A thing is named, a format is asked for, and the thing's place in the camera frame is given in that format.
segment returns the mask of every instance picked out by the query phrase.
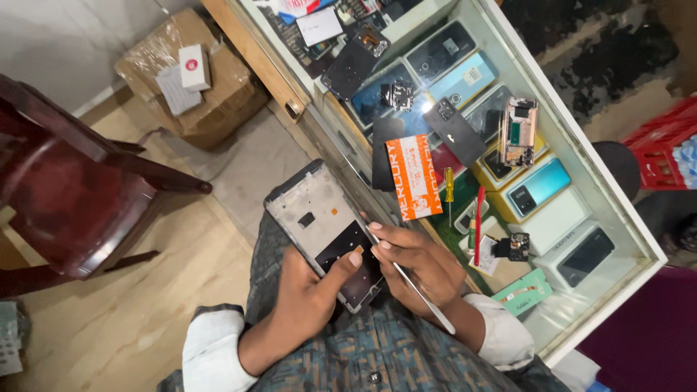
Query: blue phone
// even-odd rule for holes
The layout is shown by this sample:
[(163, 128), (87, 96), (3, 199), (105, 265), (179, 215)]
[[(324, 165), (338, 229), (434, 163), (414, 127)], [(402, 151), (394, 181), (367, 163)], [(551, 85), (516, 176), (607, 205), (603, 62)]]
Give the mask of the blue phone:
[(508, 198), (522, 216), (533, 212), (571, 183), (571, 177), (559, 158), (550, 160), (538, 167), (533, 174), (524, 179), (516, 188), (508, 192)]

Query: white wall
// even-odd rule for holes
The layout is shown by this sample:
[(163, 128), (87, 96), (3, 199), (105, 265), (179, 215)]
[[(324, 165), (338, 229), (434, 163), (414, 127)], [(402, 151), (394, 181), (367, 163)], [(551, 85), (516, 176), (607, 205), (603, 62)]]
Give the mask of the white wall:
[(0, 0), (0, 73), (73, 112), (120, 77), (114, 63), (198, 0)]

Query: chair leg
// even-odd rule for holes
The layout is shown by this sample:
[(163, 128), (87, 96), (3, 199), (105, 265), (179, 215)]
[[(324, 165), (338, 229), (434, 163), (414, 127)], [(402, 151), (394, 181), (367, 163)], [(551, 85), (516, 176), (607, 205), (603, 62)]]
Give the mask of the chair leg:
[(145, 147), (141, 146), (138, 143), (121, 142), (119, 140), (110, 140), (110, 142), (115, 144), (118, 148), (135, 155), (138, 155), (147, 150)]
[(146, 181), (162, 190), (205, 195), (213, 191), (213, 186), (210, 183), (171, 167), (131, 154), (126, 154), (122, 159), (119, 166), (125, 171), (143, 176)]
[(149, 262), (150, 260), (154, 259), (160, 254), (160, 252), (156, 250), (152, 250), (150, 252), (145, 252), (141, 253), (140, 255), (133, 255), (129, 257), (124, 257), (123, 259), (119, 260), (114, 264), (112, 268), (105, 269), (104, 272), (112, 272), (116, 271), (118, 269), (125, 268), (127, 266), (132, 266), (133, 264), (138, 264), (142, 262)]
[(56, 273), (49, 266), (0, 270), (0, 298), (37, 292), (73, 280), (74, 277)]

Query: chair seat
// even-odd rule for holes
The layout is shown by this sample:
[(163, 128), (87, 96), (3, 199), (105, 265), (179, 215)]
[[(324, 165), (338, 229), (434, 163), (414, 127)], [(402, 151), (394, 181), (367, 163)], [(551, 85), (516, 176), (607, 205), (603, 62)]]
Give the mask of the chair seat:
[(156, 190), (141, 176), (97, 163), (62, 140), (13, 169), (10, 225), (58, 273), (85, 279), (141, 218)]

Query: orange sticker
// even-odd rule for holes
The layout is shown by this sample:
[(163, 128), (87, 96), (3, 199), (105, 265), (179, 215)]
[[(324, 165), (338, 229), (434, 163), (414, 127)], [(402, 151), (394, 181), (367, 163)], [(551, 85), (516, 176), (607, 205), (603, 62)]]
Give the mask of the orange sticker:
[(401, 219), (406, 222), (443, 213), (428, 137), (405, 137), (386, 145)]

